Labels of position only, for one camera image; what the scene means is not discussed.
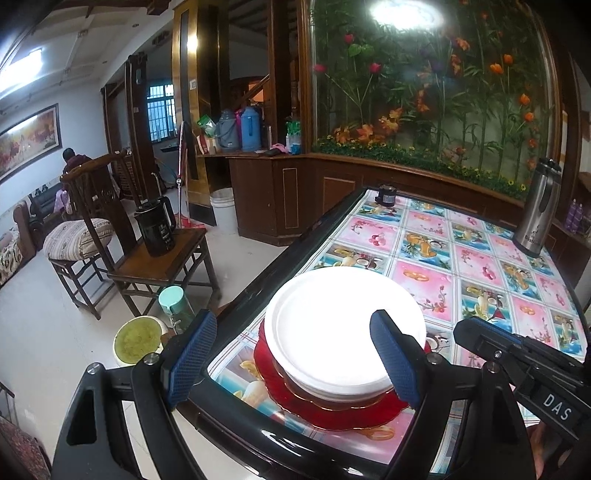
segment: blue thermos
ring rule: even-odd
[[[244,109],[242,123],[242,151],[254,152],[261,149],[261,116],[251,106]]]

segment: blue gripper pad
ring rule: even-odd
[[[404,335],[398,329],[385,310],[377,310],[372,314],[369,334],[396,395],[417,409],[422,400],[420,378],[423,376],[424,350],[413,337]]]
[[[162,352],[161,380],[166,402],[172,410],[187,400],[200,379],[203,363],[216,339],[217,320],[208,310],[201,310],[186,332],[173,337]]]

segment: white plate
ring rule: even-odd
[[[288,281],[267,307],[265,336],[275,360],[310,394],[369,398],[392,387],[369,335],[371,315],[380,309],[425,345],[423,313],[410,293],[356,267],[320,268]]]

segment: bowl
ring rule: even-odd
[[[113,355],[120,367],[129,367],[151,352],[163,350],[160,337],[168,326],[156,317],[142,315],[123,325],[113,340]]]

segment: painting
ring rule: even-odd
[[[0,183],[61,148],[57,103],[0,134]]]

